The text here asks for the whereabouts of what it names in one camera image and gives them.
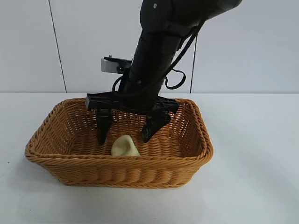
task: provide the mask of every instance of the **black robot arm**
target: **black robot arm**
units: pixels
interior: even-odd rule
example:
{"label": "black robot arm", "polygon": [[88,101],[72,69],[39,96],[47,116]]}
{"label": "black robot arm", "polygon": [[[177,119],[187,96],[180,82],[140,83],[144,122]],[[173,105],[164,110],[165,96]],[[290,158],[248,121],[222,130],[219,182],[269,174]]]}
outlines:
{"label": "black robot arm", "polygon": [[[113,122],[111,109],[147,115],[142,130],[145,142],[170,122],[168,112],[176,112],[179,105],[158,97],[164,78],[184,55],[203,23],[238,6],[241,1],[143,0],[140,12],[142,33],[133,61],[111,57],[102,59],[102,69],[109,68],[104,71],[123,74],[118,79],[121,81],[118,91],[115,91],[115,83],[112,92],[88,94],[86,98],[87,108],[97,111],[100,144],[104,143]],[[190,40],[180,58],[173,62],[175,53],[188,37]]]}

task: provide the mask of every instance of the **white table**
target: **white table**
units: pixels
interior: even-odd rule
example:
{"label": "white table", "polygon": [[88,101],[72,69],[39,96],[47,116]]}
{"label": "white table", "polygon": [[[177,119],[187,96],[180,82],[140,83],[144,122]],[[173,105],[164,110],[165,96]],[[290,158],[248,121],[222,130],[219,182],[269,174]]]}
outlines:
{"label": "white table", "polygon": [[178,189],[68,187],[28,162],[52,107],[85,94],[0,94],[1,224],[298,224],[299,95],[164,94],[200,107],[213,159]]}

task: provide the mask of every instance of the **white wall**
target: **white wall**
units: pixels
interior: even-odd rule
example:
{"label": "white wall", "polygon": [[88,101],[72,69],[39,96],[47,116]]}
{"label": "white wall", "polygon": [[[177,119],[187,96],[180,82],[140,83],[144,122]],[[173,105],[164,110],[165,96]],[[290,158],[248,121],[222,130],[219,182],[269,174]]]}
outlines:
{"label": "white wall", "polygon": [[299,92],[299,2],[243,0],[199,34],[192,92]]}
{"label": "white wall", "polygon": [[[142,0],[50,0],[68,92],[111,90],[109,54],[130,59]],[[299,92],[296,0],[243,0],[199,34],[192,92]],[[63,92],[48,0],[0,1],[0,91]],[[189,92],[194,45],[177,69]],[[180,81],[172,73],[170,85]]]}
{"label": "white wall", "polygon": [[0,91],[64,92],[47,0],[0,1]]}
{"label": "white wall", "polygon": [[[142,0],[50,0],[67,92],[111,91],[118,74],[101,72],[104,56],[131,59],[141,33]],[[189,92],[194,45],[176,67],[187,75],[171,92]],[[181,80],[172,72],[169,85]]]}

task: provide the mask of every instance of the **woven basket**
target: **woven basket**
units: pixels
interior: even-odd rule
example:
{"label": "woven basket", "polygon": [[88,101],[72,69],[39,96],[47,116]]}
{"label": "woven basket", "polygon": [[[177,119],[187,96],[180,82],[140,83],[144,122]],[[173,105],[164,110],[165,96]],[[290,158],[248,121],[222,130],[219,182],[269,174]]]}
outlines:
{"label": "woven basket", "polygon": [[[85,98],[56,105],[26,146],[25,155],[66,185],[129,188],[171,188],[186,184],[213,155],[213,148],[196,104],[177,99],[171,123],[148,143],[140,137],[145,117],[113,110],[104,145],[97,143],[95,111]],[[141,156],[111,156],[114,141],[131,135]]]}

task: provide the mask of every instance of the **black wire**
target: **black wire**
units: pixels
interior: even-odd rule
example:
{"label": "black wire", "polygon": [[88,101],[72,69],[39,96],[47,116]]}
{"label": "black wire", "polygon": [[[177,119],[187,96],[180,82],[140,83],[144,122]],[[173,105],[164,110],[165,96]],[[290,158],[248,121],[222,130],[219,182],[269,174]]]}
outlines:
{"label": "black wire", "polygon": [[169,90],[175,90],[175,89],[181,87],[181,86],[184,84],[184,82],[186,81],[186,74],[185,74],[183,71],[175,70],[175,69],[173,69],[173,71],[182,73],[182,74],[183,74],[183,78],[182,78],[182,80],[179,82],[179,84],[177,84],[177,85],[175,85],[175,86],[168,86],[168,85],[167,85],[167,84],[168,84],[168,78],[165,77],[165,86],[166,86],[166,88],[169,89]]}
{"label": "black wire", "polygon": [[143,89],[134,92],[134,93],[128,93],[128,94],[119,94],[115,88],[117,83],[121,80],[121,77],[119,77],[114,84],[112,85],[112,93],[119,97],[119,98],[129,98],[129,97],[135,97],[138,96],[139,94],[141,94],[143,91],[147,90],[148,88],[154,86],[156,83],[163,81],[163,79],[165,79],[165,77],[168,75],[168,73],[178,64],[178,62],[182,59],[182,57],[185,55],[185,53],[187,52],[187,50],[189,49],[189,47],[191,46],[192,42],[194,41],[194,39],[196,38],[198,32],[200,31],[200,29],[202,28],[202,26],[204,25],[205,21],[207,19],[207,16],[204,17],[200,23],[196,26],[196,28],[194,29],[193,34],[191,35],[191,37],[189,38],[188,42],[186,43],[186,45],[184,46],[184,48],[182,49],[182,51],[179,53],[179,55],[177,56],[177,58],[174,60],[174,62],[169,66],[169,68],[165,71],[165,73],[156,81],[152,82],[151,84],[145,86]]}

